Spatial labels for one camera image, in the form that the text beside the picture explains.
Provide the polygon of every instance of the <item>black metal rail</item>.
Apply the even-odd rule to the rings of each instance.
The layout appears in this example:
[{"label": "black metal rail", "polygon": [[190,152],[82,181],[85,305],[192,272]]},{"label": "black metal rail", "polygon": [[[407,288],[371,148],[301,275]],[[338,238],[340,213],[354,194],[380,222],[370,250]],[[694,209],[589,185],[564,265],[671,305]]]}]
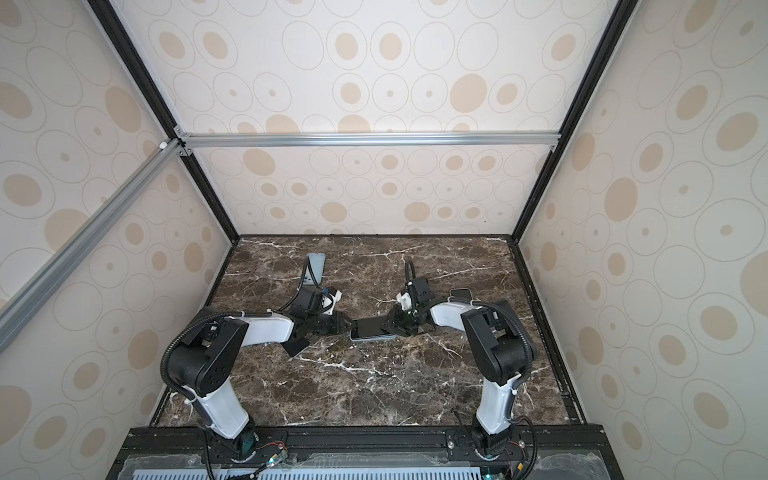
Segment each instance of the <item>black metal rail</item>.
[{"label": "black metal rail", "polygon": [[589,62],[584,79],[581,81],[574,100],[571,102],[571,107],[565,115],[562,127],[560,128],[558,146],[554,149],[554,152],[547,156],[547,160],[541,168],[541,173],[536,179],[531,195],[528,196],[522,214],[515,225],[515,230],[512,232],[512,238],[515,239],[515,242],[522,238],[525,229],[528,227],[528,223],[530,223],[536,207],[549,185],[549,180],[557,169],[560,159],[576,131],[578,122],[584,114],[584,109],[587,107],[590,98],[592,98],[592,94],[598,86],[608,62],[611,60],[611,55],[614,53],[621,34],[624,33],[624,27],[632,16],[636,4],[637,0],[619,0],[616,4],[611,19],[603,31],[600,43],[598,43],[592,60]]},{"label": "black metal rail", "polygon": [[515,269],[518,271],[523,288],[525,288],[525,295],[528,298],[528,304],[531,306],[531,314],[533,315],[534,320],[536,320],[538,332],[541,336],[541,342],[544,344],[544,350],[547,351],[549,364],[555,379],[558,381],[558,388],[560,389],[560,395],[565,404],[565,410],[568,413],[568,417],[573,423],[586,423],[587,420],[584,416],[584,410],[581,408],[581,403],[576,395],[571,376],[568,375],[568,369],[565,366],[558,344],[554,340],[552,328],[547,319],[547,315],[544,312],[544,308],[541,306],[541,300],[536,293],[531,274],[528,272],[528,267],[525,266],[520,247],[511,237],[508,239],[507,244],[509,245],[509,253],[512,255],[512,259],[515,262]]},{"label": "black metal rail", "polygon": [[[111,2],[88,0],[88,3],[91,5],[91,9],[94,11],[99,23],[101,23],[104,33],[109,37],[115,51],[120,55],[125,67],[134,79],[139,91],[141,91],[147,104],[152,109],[152,113],[160,122],[165,134],[169,138],[179,138],[178,133],[174,130],[178,123],[165,103],[160,90],[157,89],[157,85],[152,80],[152,76],[147,70],[146,65],[144,65],[144,61],[141,60],[141,56],[131,41],[130,36],[120,22],[118,14],[112,8]],[[182,145],[184,144],[181,138],[179,138],[179,141]],[[235,242],[238,238],[237,230],[224,210],[214,189],[211,187],[203,169],[200,168],[200,164],[197,162],[194,154],[190,153],[187,156],[183,156],[181,160],[184,162],[184,166],[187,168],[190,176],[192,176],[192,180],[194,180],[197,188],[203,194],[214,216],[224,229],[224,233],[230,239],[230,242]]]}]

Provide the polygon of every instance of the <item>patterned wallpaper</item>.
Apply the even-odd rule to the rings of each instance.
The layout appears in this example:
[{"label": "patterned wallpaper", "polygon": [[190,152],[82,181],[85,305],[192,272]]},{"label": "patterned wallpaper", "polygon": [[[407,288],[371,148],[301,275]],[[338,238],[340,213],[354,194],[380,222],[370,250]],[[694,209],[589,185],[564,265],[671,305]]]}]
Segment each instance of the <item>patterned wallpaper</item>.
[{"label": "patterned wallpaper", "polygon": [[636,14],[521,243],[628,480],[768,472],[768,2]]},{"label": "patterned wallpaper", "polygon": [[0,2],[0,307],[165,136],[72,0]]},{"label": "patterned wallpaper", "polygon": [[615,0],[120,0],[196,133],[557,130]]},{"label": "patterned wallpaper", "polygon": [[196,149],[240,234],[508,233],[547,145]]},{"label": "patterned wallpaper", "polygon": [[229,245],[171,161],[0,355],[0,478],[105,477]]}]

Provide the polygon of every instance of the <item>black frame edge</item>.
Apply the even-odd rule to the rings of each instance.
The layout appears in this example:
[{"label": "black frame edge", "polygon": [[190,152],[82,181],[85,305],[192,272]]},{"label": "black frame edge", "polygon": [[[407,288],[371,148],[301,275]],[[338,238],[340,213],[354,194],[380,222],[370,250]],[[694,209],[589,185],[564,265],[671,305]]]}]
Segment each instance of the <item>black frame edge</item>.
[{"label": "black frame edge", "polygon": [[[313,453],[361,452],[365,455],[377,452],[448,452],[448,440],[459,430],[458,425],[434,426],[257,426],[262,439],[283,440],[289,449],[300,457],[309,458]],[[613,480],[624,480],[618,467],[616,455],[602,425],[535,425],[540,449],[554,449],[567,452],[569,449],[597,450]],[[519,434],[530,442],[530,432]],[[197,427],[159,427],[131,429],[117,458],[107,475],[115,480],[126,460],[139,456],[193,455],[203,448],[201,431]],[[212,464],[222,468],[257,468],[262,459],[243,464],[232,463],[226,452],[213,445],[210,448]],[[506,460],[484,462],[479,458],[462,457],[472,466],[485,468],[506,468]]]},{"label": "black frame edge", "polygon": [[562,127],[560,127],[560,141],[558,142],[558,146],[554,149],[554,152],[550,152],[547,156],[547,160],[541,168],[541,173],[536,179],[533,190],[525,201],[522,214],[515,225],[515,229],[512,231],[512,238],[515,242],[518,242],[522,238],[525,229],[528,227],[528,224],[536,211],[539,201],[544,196],[544,192],[549,185],[549,180],[557,169],[560,159],[565,152],[565,148],[571,141],[571,137],[576,132],[581,116],[584,114],[584,110],[598,86],[608,62],[611,60],[614,49],[616,48],[621,35],[624,33],[624,27],[626,27],[627,22],[632,16],[637,3],[638,0],[619,0],[616,4],[611,19],[608,21],[603,36],[600,39],[600,43],[598,43],[598,47],[594,51],[594,56],[589,62],[587,73],[584,75],[584,79],[581,81],[581,85],[579,85],[579,88],[576,91],[574,100],[571,102],[571,107],[568,109],[568,113],[563,120]]},{"label": "black frame edge", "polygon": [[528,267],[523,260],[520,246],[511,237],[508,241],[508,245],[509,252],[515,262],[515,269],[517,269],[520,281],[522,281],[523,287],[525,288],[525,295],[528,298],[528,304],[531,306],[531,313],[533,314],[534,320],[536,320],[538,332],[541,336],[541,342],[544,343],[544,349],[547,351],[549,364],[555,379],[558,381],[560,394],[563,398],[563,403],[565,403],[565,409],[571,417],[572,422],[586,424],[587,418],[584,415],[584,409],[581,408],[581,402],[579,402],[578,396],[576,395],[576,390],[571,381],[571,376],[568,374],[568,369],[566,368],[563,356],[560,353],[560,348],[554,340],[554,333],[549,324],[549,319],[544,312],[544,308],[541,306],[541,300],[538,298],[531,274],[528,272]]},{"label": "black frame edge", "polygon": [[507,240],[509,238],[509,233],[488,233],[488,234],[480,234],[480,233],[419,233],[418,235],[411,235],[406,233],[361,233],[360,235],[355,235],[354,233],[343,233],[341,235],[339,234],[329,234],[329,233],[321,233],[321,234],[313,234],[313,235],[302,235],[300,233],[293,233],[293,234],[285,234],[285,233],[251,233],[247,235],[240,235],[241,240],[246,240],[249,238],[498,238]]},{"label": "black frame edge", "polygon": [[[165,103],[160,90],[157,89],[157,85],[152,80],[152,76],[147,70],[146,65],[144,65],[144,61],[141,60],[138,50],[131,41],[131,37],[125,30],[125,27],[120,22],[120,18],[112,4],[105,0],[88,0],[88,4],[104,29],[104,33],[107,34],[112,42],[115,51],[120,55],[120,59],[134,79],[139,91],[152,109],[152,113],[160,122],[165,134],[169,138],[178,138],[183,146],[184,140],[179,138],[174,130],[177,126],[176,119]],[[197,185],[197,188],[200,189],[200,193],[203,194],[203,198],[214,213],[219,225],[224,229],[224,233],[230,239],[230,242],[234,243],[239,238],[237,230],[219,201],[219,197],[210,185],[208,177],[205,176],[203,169],[200,168],[197,159],[194,155],[190,154],[189,156],[181,157],[181,160],[184,162],[184,166],[187,168],[190,176],[192,176],[192,180]]]}]

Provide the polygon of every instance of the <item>smartphone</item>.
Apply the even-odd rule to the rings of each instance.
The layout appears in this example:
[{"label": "smartphone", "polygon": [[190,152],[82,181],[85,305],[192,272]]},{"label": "smartphone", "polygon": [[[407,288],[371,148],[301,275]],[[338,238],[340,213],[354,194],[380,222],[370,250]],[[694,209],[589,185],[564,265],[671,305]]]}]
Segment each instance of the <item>smartphone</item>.
[{"label": "smartphone", "polygon": [[[326,254],[324,253],[308,253],[310,258],[310,266],[312,267],[312,273],[315,274],[315,280],[320,285],[323,282],[323,268],[326,265]],[[312,277],[310,276],[310,269],[306,269],[304,273],[304,285],[314,285]]]},{"label": "smartphone", "polygon": [[381,329],[386,322],[386,315],[374,316],[355,321],[355,328],[349,332],[349,339],[353,342],[375,342],[377,340],[392,340],[397,335],[387,333]]}]

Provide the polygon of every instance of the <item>marble tabletop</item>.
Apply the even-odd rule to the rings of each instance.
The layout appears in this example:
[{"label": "marble tabletop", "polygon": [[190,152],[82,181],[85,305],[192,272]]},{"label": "marble tabletop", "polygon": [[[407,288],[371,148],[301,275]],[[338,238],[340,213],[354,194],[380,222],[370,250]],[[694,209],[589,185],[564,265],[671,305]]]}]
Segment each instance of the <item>marble tabletop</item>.
[{"label": "marble tabletop", "polygon": [[[326,254],[323,285],[343,292],[337,308],[352,318],[385,313],[404,284],[404,259],[438,295],[469,288],[474,298],[506,298],[540,355],[521,389],[515,414],[542,425],[568,416],[503,238],[245,237],[215,293],[222,310],[264,311],[285,303],[304,257]],[[232,384],[257,425],[455,425],[470,423],[482,376],[466,336],[439,328],[386,342],[353,343],[349,334],[322,337],[293,359],[277,344],[240,351]],[[197,414],[172,396],[159,426],[193,425]]]}]

